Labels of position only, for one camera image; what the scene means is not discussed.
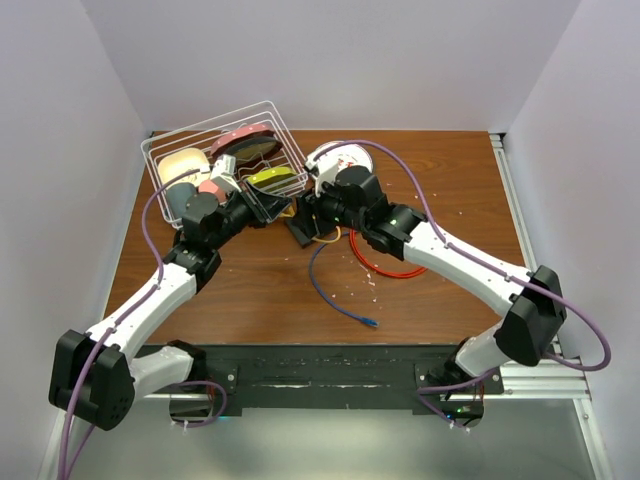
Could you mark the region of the black network switch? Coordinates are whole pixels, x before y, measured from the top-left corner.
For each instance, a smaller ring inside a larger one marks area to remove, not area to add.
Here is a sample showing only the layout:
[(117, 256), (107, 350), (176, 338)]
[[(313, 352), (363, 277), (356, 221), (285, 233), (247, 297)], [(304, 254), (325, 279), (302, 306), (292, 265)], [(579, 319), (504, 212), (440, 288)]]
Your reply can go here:
[(286, 218), (285, 225), (301, 248), (307, 248), (315, 242), (318, 227), (313, 215)]

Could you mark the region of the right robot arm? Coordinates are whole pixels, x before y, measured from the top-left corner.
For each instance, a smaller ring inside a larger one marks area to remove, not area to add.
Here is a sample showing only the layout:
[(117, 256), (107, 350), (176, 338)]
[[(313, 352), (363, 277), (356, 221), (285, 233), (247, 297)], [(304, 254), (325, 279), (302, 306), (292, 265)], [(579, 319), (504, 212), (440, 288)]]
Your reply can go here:
[(469, 392), (482, 374), (508, 361), (537, 365), (566, 318), (554, 270), (531, 271), (461, 241), (427, 214), (390, 202), (378, 178), (362, 166), (348, 167), (319, 192), (298, 197), (294, 223), (307, 236), (336, 226), (358, 231), (378, 252), (441, 275), (499, 316), (496, 325), (465, 339), (449, 360), (445, 379), (456, 392)]

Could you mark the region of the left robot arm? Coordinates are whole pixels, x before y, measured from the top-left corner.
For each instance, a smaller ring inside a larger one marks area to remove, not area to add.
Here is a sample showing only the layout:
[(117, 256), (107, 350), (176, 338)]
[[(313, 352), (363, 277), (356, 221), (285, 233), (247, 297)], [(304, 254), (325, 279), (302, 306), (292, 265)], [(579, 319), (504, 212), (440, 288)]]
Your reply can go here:
[(207, 380), (203, 352), (173, 341), (144, 357), (138, 352), (151, 334), (211, 280), (221, 265), (220, 249), (246, 227), (274, 222), (292, 203), (253, 185), (225, 202), (208, 192), (186, 202), (181, 236), (158, 259), (144, 286), (112, 315), (80, 333), (58, 340), (49, 403), (104, 431), (115, 428), (131, 406), (161, 389), (200, 390)]

